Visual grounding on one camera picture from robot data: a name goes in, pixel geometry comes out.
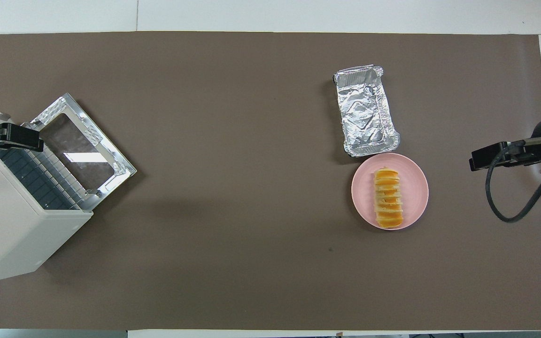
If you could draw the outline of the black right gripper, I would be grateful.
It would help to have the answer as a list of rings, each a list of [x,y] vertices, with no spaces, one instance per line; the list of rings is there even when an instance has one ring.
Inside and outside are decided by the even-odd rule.
[[[505,155],[505,167],[530,166],[541,162],[530,150],[526,150],[524,140],[511,143],[499,142],[472,151],[470,171],[475,172],[489,168],[494,158],[506,147],[508,152]]]

